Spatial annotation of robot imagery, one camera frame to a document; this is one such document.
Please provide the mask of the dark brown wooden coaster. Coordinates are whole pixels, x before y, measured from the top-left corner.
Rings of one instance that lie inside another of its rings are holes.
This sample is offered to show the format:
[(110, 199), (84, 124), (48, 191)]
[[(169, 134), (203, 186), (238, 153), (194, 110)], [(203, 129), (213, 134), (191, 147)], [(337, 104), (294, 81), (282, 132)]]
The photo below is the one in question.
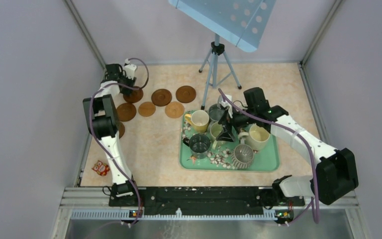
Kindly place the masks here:
[(129, 95), (126, 95), (126, 94), (123, 95), (123, 98), (127, 103), (134, 104), (139, 102), (143, 98), (144, 96), (143, 90), (139, 87), (135, 87), (135, 88), (137, 88), (137, 90), (132, 90), (132, 92)]
[(172, 94), (167, 89), (157, 89), (151, 96), (152, 103), (158, 107), (169, 104), (172, 100)]
[(192, 86), (181, 86), (176, 90), (176, 99), (181, 103), (191, 103), (196, 98), (196, 90)]

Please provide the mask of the dark grey mug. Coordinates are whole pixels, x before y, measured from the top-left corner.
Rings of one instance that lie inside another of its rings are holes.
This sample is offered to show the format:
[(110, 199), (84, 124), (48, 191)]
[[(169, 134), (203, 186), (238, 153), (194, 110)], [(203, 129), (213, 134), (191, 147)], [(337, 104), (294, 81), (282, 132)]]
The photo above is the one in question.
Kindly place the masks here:
[(195, 134), (191, 138), (185, 137), (182, 142), (191, 150), (191, 155), (196, 159), (204, 159), (211, 148), (211, 141), (205, 134)]

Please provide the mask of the green floral serving tray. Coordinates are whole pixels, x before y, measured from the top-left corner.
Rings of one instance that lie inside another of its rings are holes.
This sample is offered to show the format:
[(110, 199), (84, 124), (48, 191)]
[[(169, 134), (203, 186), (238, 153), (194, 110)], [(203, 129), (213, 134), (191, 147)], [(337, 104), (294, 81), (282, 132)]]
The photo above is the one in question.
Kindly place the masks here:
[(254, 151), (254, 160), (249, 167), (242, 168), (236, 166), (232, 161), (232, 153), (239, 142), (217, 143), (216, 148), (211, 148), (207, 157), (196, 159), (192, 156), (191, 149), (183, 143), (184, 138), (191, 138), (196, 134), (191, 124), (182, 117), (181, 147), (179, 152), (179, 162), (184, 169), (188, 170), (217, 170), (217, 171), (258, 171), (273, 172), (280, 165), (280, 156), (277, 140), (271, 136), (267, 145), (260, 151)]

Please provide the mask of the yellow mug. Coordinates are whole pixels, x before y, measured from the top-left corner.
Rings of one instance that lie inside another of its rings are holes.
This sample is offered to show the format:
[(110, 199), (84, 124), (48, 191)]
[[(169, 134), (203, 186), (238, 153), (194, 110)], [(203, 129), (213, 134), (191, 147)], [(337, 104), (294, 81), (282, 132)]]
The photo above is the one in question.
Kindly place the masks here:
[(198, 133), (205, 133), (209, 125), (209, 115), (204, 110), (198, 110), (192, 114), (185, 114), (185, 120), (192, 126)]

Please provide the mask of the light woven rattan coaster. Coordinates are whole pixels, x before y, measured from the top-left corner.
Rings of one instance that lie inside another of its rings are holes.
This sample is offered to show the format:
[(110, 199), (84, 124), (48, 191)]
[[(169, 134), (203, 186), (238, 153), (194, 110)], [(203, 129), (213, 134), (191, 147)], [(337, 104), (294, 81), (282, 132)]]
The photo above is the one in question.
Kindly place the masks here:
[(165, 107), (165, 114), (171, 119), (177, 119), (183, 116), (185, 107), (180, 102), (170, 102)]
[(155, 113), (155, 111), (156, 106), (152, 102), (143, 102), (138, 108), (138, 113), (142, 117), (150, 117)]

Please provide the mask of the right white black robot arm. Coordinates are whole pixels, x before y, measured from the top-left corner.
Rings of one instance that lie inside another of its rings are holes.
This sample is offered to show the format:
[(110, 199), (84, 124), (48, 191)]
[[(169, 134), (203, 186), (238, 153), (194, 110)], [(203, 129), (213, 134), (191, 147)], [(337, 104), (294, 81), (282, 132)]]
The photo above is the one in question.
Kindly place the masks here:
[(331, 205), (359, 186), (354, 153), (337, 149), (318, 139), (297, 123), (279, 105), (270, 106), (260, 87), (244, 91), (246, 108), (233, 104), (231, 96), (220, 91), (218, 104), (226, 110), (220, 120), (221, 139), (235, 141), (232, 130), (256, 125), (287, 143), (311, 166), (310, 176), (284, 176), (274, 181), (272, 200), (285, 205), (292, 197), (313, 197), (316, 203)]

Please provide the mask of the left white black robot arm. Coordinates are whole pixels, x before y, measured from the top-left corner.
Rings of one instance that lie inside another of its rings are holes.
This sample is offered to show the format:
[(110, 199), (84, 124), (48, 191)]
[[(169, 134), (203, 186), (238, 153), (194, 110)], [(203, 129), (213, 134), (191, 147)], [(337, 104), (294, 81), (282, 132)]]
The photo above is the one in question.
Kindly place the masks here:
[(98, 160), (92, 170), (100, 176), (111, 173), (111, 198), (121, 198), (128, 206), (138, 203), (140, 193), (132, 183), (132, 173), (121, 150), (121, 124), (113, 98), (119, 94), (128, 96), (134, 91), (136, 70), (137, 66), (129, 60), (124, 65), (106, 65), (100, 88), (92, 97), (83, 99), (88, 130), (107, 159), (107, 163)]

